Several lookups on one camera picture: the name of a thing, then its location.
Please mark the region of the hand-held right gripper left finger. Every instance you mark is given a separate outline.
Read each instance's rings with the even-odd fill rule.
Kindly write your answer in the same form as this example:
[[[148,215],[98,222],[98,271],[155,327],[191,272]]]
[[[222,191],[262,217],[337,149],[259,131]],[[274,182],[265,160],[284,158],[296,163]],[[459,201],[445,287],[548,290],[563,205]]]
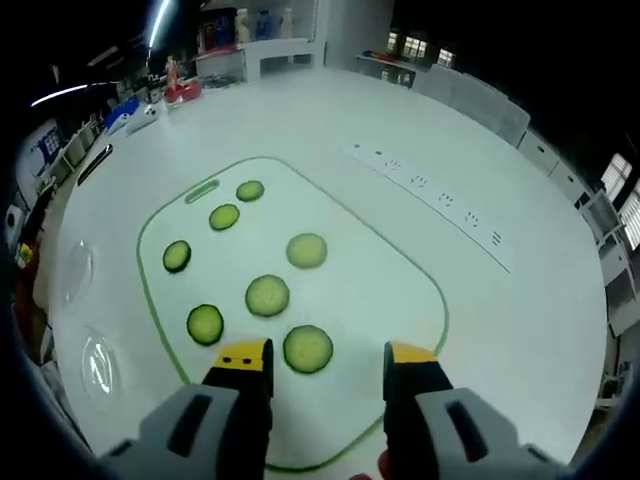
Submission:
[[[199,384],[149,413],[99,459],[107,479],[262,479],[273,425],[273,342],[222,347]]]

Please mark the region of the person's right hand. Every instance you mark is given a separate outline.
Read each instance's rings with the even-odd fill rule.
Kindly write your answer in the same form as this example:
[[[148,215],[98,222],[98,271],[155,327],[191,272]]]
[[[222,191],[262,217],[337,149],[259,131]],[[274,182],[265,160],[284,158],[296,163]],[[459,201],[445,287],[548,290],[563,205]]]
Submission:
[[[377,468],[379,472],[379,476],[383,480],[391,480],[391,464],[390,464],[390,455],[389,451],[385,449],[378,457],[377,460]],[[372,480],[373,477],[368,473],[358,473],[352,475],[349,480]]]

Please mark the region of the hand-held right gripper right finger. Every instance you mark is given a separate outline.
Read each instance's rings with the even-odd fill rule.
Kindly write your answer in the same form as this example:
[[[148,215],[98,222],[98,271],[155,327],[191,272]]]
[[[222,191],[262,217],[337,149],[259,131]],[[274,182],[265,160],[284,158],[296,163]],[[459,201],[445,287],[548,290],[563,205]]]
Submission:
[[[469,388],[455,387],[435,354],[384,347],[384,432],[392,479],[567,479],[569,469],[532,444]]]

